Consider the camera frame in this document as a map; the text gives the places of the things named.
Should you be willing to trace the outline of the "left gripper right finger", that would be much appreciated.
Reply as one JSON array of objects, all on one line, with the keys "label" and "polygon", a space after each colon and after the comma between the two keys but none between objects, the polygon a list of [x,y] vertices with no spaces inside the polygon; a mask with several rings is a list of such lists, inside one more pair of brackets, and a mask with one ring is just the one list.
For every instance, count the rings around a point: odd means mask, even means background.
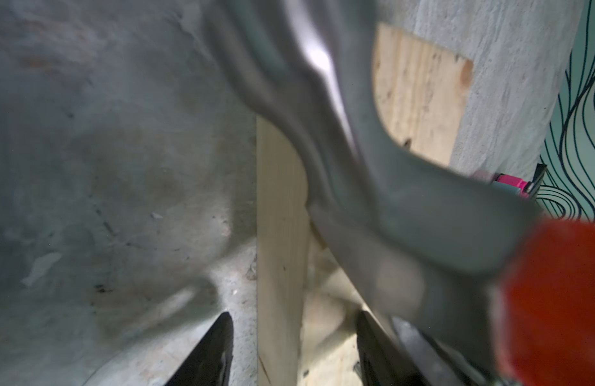
[{"label": "left gripper right finger", "polygon": [[374,320],[361,311],[356,319],[359,370],[363,385],[422,385],[421,373]]}]

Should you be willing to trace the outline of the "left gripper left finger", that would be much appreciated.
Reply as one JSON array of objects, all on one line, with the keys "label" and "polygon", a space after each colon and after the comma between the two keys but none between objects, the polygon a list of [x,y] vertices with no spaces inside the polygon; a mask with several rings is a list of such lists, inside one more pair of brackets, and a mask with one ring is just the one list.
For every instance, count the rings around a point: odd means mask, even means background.
[{"label": "left gripper left finger", "polygon": [[231,374],[234,323],[223,312],[165,386],[227,386]]}]

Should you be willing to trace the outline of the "wooden block with nails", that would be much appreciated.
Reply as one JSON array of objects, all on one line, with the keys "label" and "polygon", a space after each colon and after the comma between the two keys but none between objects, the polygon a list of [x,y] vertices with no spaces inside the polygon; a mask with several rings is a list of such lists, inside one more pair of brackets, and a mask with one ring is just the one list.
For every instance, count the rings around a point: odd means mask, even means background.
[{"label": "wooden block with nails", "polygon": [[[383,24],[372,79],[389,136],[447,166],[473,79],[471,60]],[[256,139],[258,382],[359,385],[355,326],[363,300],[311,225],[296,151],[262,117]]]}]

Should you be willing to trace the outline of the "claw hammer red black handle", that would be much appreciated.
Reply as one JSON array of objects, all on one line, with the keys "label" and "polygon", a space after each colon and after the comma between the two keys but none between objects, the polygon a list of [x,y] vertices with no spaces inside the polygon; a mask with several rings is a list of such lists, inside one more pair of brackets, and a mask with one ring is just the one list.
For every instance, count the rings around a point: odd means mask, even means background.
[{"label": "claw hammer red black handle", "polygon": [[373,3],[213,1],[204,25],[236,92],[296,149],[311,219],[399,349],[405,321],[522,384],[595,385],[595,226],[389,136]]}]

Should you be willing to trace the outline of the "small pink toy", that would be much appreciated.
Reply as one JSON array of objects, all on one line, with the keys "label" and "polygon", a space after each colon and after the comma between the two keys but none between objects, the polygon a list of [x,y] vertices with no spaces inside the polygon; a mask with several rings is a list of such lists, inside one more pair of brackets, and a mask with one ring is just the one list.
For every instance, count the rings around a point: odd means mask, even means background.
[{"label": "small pink toy", "polygon": [[526,181],[519,177],[506,174],[498,174],[491,181],[491,185],[524,199],[533,199],[539,191],[548,166],[538,163],[531,180]]}]

